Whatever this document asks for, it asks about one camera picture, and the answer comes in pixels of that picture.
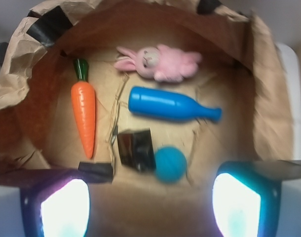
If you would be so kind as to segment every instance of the blue bottle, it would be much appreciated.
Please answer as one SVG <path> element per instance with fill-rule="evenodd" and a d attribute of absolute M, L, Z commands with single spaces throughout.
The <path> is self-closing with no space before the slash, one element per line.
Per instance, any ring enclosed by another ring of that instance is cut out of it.
<path fill-rule="evenodd" d="M 138 86 L 131 90 L 129 111 L 174 121 L 204 118 L 218 122 L 222 116 L 220 108 L 203 107 L 186 95 Z"/>

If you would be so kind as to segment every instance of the toy carrot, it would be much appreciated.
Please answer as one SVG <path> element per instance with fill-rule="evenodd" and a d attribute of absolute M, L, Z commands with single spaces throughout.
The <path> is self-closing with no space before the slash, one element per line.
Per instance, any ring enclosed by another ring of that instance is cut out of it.
<path fill-rule="evenodd" d="M 78 82 L 72 86 L 71 90 L 74 117 L 85 154 L 88 159 L 91 159 L 96 125 L 95 90 L 87 82 L 87 61 L 84 59 L 75 59 L 74 67 L 78 78 Z"/>

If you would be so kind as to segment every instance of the paper bag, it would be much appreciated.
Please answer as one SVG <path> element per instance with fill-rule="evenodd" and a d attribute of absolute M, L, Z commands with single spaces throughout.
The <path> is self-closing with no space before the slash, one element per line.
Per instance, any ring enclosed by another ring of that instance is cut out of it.
<path fill-rule="evenodd" d="M 59 5 L 73 27 L 45 48 L 27 34 L 37 22 L 27 17 L 11 38 L 0 73 L 0 151 L 22 155 L 38 150 L 44 161 L 62 167 L 111 162 L 113 183 L 91 186 L 89 236 L 217 236 L 211 195 L 219 165 L 292 158 L 287 86 L 269 28 L 255 14 L 247 18 L 222 5 L 216 14 L 198 15 L 197 4 L 49 0 L 34 7 L 33 15 L 43 16 Z M 116 46 L 138 50 L 159 43 L 200 52 L 204 60 L 196 76 L 159 84 L 113 67 Z M 85 158 L 71 106 L 72 61 L 78 57 L 89 62 L 88 81 L 97 94 L 91 161 Z M 221 107 L 223 118 L 219 123 L 173 123 L 134 116 L 127 101 L 136 85 Z M 119 132 L 149 128 L 154 150 L 173 145 L 184 153 L 187 175 L 164 185 L 152 174 L 121 165 L 117 142 L 112 142 L 116 127 Z"/>

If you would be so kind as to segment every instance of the white light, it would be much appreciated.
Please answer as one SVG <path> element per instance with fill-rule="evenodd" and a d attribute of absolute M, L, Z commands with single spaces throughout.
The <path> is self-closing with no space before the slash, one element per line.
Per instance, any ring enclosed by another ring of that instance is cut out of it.
<path fill-rule="evenodd" d="M 73 179 L 41 204 L 44 237 L 80 237 L 87 230 L 89 190 Z"/>
<path fill-rule="evenodd" d="M 216 177 L 213 211 L 224 237 L 257 237 L 261 197 L 228 173 Z"/>

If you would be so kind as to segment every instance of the pink stuffed bunny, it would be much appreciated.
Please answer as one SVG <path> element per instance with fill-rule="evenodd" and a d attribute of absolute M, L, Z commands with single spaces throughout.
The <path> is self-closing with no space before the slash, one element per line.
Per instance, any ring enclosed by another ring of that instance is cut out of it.
<path fill-rule="evenodd" d="M 155 47 L 142 48 L 137 53 L 124 48 L 117 50 L 125 55 L 120 57 L 114 67 L 119 71 L 137 73 L 144 78 L 154 78 L 156 81 L 182 82 L 190 78 L 198 70 L 202 56 L 197 52 L 183 52 L 178 48 L 170 48 L 159 44 Z"/>

